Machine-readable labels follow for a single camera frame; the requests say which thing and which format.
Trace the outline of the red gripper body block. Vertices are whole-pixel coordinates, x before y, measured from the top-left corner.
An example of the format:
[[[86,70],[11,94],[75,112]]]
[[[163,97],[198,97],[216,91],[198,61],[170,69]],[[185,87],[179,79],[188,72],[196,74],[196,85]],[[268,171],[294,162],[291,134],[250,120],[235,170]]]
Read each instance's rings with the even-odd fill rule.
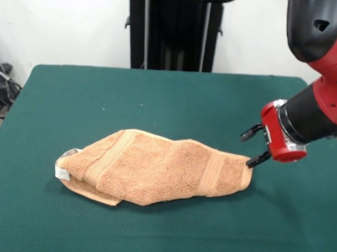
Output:
[[[292,141],[282,129],[278,112],[286,101],[277,99],[267,103],[261,111],[261,119],[271,157],[275,161],[289,163],[306,157],[307,145]]]

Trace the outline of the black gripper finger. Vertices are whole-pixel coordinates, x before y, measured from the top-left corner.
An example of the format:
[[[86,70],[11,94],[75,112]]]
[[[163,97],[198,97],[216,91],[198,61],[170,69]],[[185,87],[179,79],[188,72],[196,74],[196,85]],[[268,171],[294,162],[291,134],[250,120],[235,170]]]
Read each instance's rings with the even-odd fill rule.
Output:
[[[245,131],[243,134],[240,136],[240,141],[241,142],[246,142],[252,137],[256,135],[257,132],[262,130],[264,128],[263,124],[255,124],[253,127],[249,128],[247,131]]]
[[[246,161],[246,166],[247,167],[256,167],[259,164],[269,160],[271,157],[271,154],[269,151],[265,151],[263,154],[259,156],[255,156],[250,158],[249,160]]]

